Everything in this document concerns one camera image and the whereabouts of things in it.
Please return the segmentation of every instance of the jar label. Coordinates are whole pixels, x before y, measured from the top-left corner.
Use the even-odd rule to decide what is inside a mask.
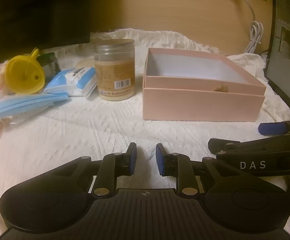
[[[98,92],[120,97],[135,90],[135,60],[95,61]]]

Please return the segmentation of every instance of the open cardboard box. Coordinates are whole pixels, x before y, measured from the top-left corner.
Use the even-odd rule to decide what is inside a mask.
[[[256,121],[265,90],[254,76],[222,55],[150,48],[143,77],[143,118]]]

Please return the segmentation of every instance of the white cloth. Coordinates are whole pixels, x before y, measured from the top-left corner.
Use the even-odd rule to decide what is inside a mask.
[[[37,176],[79,156],[101,160],[112,152],[125,152],[130,142],[137,144],[137,163],[132,177],[118,179],[118,187],[175,187],[172,177],[160,177],[155,160],[155,145],[163,143],[168,152],[180,152],[192,160],[212,156],[210,138],[249,141],[263,138],[257,131],[261,122],[290,120],[290,109],[267,84],[260,56],[230,56],[266,84],[266,99],[256,122],[168,122],[142,119],[142,73],[148,47],[200,50],[218,53],[174,32],[147,32],[133,29],[94,34],[92,38],[131,38],[136,45],[136,94],[130,99],[109,102],[97,91],[86,98],[50,108],[22,125],[4,131],[0,139],[0,197],[13,185]],[[89,45],[59,49],[61,68],[72,68],[92,54]],[[286,188],[282,178],[271,182]],[[5,231],[0,217],[0,235]],[[290,233],[290,219],[285,229]]]

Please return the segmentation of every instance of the plastic jar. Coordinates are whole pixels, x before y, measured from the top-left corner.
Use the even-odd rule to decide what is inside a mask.
[[[99,40],[95,45],[94,59],[101,98],[120,101],[135,93],[134,40]]]

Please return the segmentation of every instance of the perforated metal grille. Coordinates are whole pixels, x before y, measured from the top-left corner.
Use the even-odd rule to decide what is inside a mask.
[[[276,0],[276,17],[290,25],[290,4],[287,0]]]

